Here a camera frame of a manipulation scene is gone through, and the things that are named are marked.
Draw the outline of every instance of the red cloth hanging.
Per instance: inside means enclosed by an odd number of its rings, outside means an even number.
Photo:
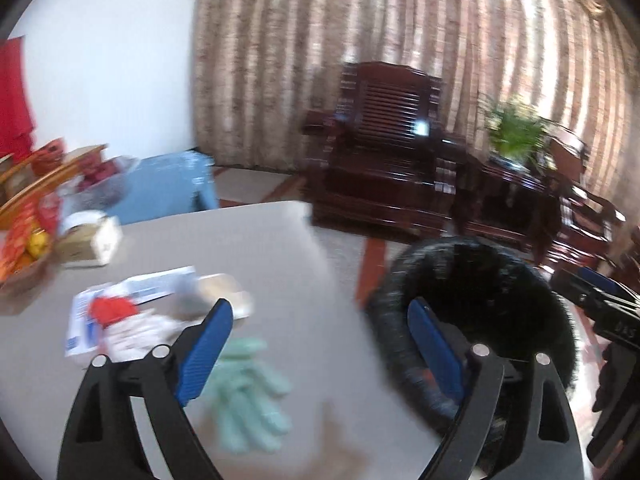
[[[0,157],[14,154],[14,162],[33,149],[33,120],[22,83],[22,38],[0,46]]]

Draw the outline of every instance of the red cloth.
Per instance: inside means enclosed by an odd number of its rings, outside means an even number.
[[[14,38],[0,46],[0,157],[27,158],[33,128],[22,83],[22,38]]]
[[[138,313],[127,298],[95,298],[89,306],[89,316],[104,328]]]

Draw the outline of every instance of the white wall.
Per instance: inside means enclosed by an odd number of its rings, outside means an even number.
[[[195,0],[33,0],[11,36],[25,36],[26,92],[36,146],[108,143],[109,155],[194,146],[191,44]]]

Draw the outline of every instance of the striped curtain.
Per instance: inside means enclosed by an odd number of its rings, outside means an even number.
[[[198,0],[196,13],[197,139],[220,164],[294,168],[304,113],[335,106],[342,65],[382,60],[443,78],[442,121],[476,148],[479,100],[519,95],[587,142],[588,186],[613,196],[637,53],[605,2]]]

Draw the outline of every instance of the gray table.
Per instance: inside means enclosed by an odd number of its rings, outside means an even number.
[[[438,438],[387,384],[364,316],[341,293],[308,225],[308,208],[279,202],[132,224],[113,262],[64,270],[18,316],[0,318],[0,416],[34,469],[55,478],[66,418],[84,372],[63,356],[73,295],[91,285],[194,265],[226,272],[255,298],[232,335],[267,340],[264,359],[289,377],[293,420],[272,456],[216,447],[203,399],[186,409],[226,480],[415,480]],[[153,472],[171,478],[140,400],[132,399]]]

